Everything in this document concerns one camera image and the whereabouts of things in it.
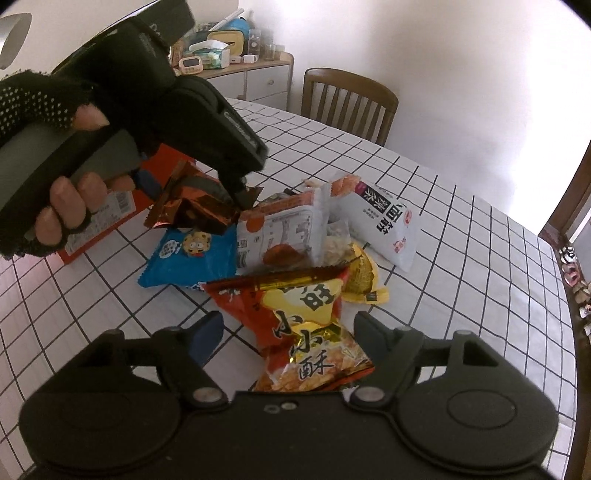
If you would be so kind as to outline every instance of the white wall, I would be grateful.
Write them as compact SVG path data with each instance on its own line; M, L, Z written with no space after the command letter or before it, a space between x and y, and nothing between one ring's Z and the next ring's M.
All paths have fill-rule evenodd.
M559 0L240 0L306 69L400 99L387 147L538 233L591 138L591 31Z
M50 72L72 51L105 27L152 0L19 0L5 15L30 12L31 29L17 58L5 70ZM188 0L197 22L221 20L238 0Z

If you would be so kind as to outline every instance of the wooden chair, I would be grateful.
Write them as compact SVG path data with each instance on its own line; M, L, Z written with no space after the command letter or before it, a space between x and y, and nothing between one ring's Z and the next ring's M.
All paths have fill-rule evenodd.
M324 88L320 95L316 117L312 118L312 104L316 83L324 84ZM324 119L329 86L335 87L335 92L332 100L330 100L328 115ZM345 99L341 102L339 96L342 90L346 91L346 95ZM357 94L357 100L352 112L349 113L349 101L352 93ZM366 100L365 107L363 108L361 118L359 118L363 100ZM369 113L373 104L375 104L374 113L368 126ZM340 114L335 122L335 113L337 112L338 106L340 107ZM361 75L336 69L309 69L304 76L304 92L301 106L302 116L322 122L325 125L330 125L331 127L339 128L350 134L355 134L366 140L373 141L382 147L388 138L397 108L398 98L396 95L381 83L362 77ZM382 123L376 139L373 140L382 109L384 109ZM348 122L345 127L345 119L347 118Z

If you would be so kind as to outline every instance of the screw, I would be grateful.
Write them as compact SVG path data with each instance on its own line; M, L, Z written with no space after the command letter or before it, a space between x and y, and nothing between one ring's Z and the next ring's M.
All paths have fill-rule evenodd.
M367 403L380 401L385 397L384 391L378 387L359 387L355 396Z
M281 408L283 408L283 410L295 410L297 408L297 403L285 401L281 404Z
M201 403L214 403L221 400L223 394L219 388L202 387L193 392L193 398Z
M279 408L278 405L268 404L268 405L265 405L265 407L263 408L263 411L273 414L273 413L279 413L281 411L281 409Z

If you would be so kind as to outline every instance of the checkered tablecloth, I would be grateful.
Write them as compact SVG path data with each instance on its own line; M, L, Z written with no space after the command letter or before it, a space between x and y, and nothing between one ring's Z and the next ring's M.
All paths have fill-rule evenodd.
M416 205L423 231L410 273L368 247L390 290L389 303L371 308L372 315L433 338L472 330L525 373L560 412L544 465L562 478L574 433L576 367L569 309L550 246L413 160L291 113L232 103L269 147L265 169L248 176L249 185L264 187L261 198L344 171ZM67 266L55 255L0 261L0 461L13 478L32 463L17 425L21 405L74 354L106 329L141 338L191 325L216 308L198 291L137 285L164 233L147 231L145 215ZM358 310L345 306L345 325L352 326ZM263 361L252 332L227 314L224 319L223 341L205 370L232 395L252 387ZM155 378L148 368L136 372ZM421 380L441 373L439 367L423 369Z

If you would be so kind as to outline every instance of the blue snack bag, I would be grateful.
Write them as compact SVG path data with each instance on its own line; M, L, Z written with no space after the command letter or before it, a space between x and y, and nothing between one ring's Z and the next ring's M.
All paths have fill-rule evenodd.
M212 280L236 275L236 225L223 235L169 228L138 279L142 287L178 285L203 290Z

